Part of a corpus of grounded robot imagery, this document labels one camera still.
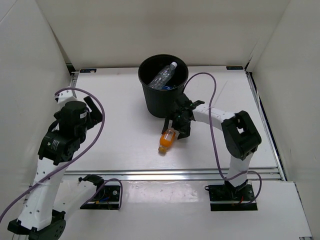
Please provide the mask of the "orange juice bottle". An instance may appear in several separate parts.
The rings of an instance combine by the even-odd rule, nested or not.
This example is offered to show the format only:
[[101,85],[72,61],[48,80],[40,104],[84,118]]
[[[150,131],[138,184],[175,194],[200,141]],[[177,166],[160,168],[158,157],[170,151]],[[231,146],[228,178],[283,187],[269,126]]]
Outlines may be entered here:
[[172,147],[175,137],[176,132],[173,129],[165,130],[159,139],[158,152],[160,154],[166,154],[167,151]]

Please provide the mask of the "clear plastic bottle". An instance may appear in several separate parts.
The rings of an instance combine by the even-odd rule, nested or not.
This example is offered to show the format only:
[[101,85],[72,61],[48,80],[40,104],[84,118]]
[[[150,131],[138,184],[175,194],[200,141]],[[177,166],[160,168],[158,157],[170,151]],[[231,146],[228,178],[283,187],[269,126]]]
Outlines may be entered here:
[[177,66],[178,64],[175,61],[165,66],[148,84],[148,87],[155,90],[162,90],[162,87],[173,77]]

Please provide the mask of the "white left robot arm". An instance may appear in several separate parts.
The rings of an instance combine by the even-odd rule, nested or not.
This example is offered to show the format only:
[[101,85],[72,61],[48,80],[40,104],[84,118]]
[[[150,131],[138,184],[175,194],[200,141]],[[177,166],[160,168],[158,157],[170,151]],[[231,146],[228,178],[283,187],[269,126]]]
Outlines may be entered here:
[[71,98],[54,114],[38,150],[38,161],[32,186],[18,218],[8,223],[8,231],[30,240],[57,240],[67,217],[89,199],[100,200],[105,194],[103,179],[87,175],[80,179],[79,193],[69,193],[66,200],[55,202],[65,171],[74,163],[88,130],[103,126],[105,112],[94,97],[83,101]]

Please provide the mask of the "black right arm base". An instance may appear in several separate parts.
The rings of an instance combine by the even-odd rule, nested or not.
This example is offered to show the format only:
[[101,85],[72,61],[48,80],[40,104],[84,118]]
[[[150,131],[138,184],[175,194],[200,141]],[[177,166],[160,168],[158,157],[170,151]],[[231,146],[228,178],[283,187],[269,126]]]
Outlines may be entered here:
[[232,191],[226,184],[207,185],[211,212],[257,211],[254,189],[247,184],[239,191]]

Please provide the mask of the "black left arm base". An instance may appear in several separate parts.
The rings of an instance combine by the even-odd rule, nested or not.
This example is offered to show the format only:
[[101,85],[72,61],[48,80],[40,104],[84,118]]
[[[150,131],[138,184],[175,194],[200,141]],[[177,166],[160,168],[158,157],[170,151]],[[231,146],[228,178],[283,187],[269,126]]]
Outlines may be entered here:
[[123,201],[123,183],[117,178],[104,180],[101,176],[89,174],[79,177],[78,182],[90,182],[96,192],[81,207],[81,210],[120,210]]

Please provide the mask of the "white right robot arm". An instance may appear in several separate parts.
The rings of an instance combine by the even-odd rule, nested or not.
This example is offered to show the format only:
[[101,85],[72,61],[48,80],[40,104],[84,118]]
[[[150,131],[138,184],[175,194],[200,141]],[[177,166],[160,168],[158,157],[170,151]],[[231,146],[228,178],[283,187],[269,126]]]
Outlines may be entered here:
[[190,136],[191,122],[201,122],[223,133],[225,146],[230,153],[229,170],[223,177],[224,193],[230,200],[238,199],[248,183],[247,173],[253,154],[262,143],[250,115],[242,110],[237,113],[211,107],[202,100],[192,102],[184,93],[173,102],[166,116],[162,132],[169,128],[178,132],[178,138]]

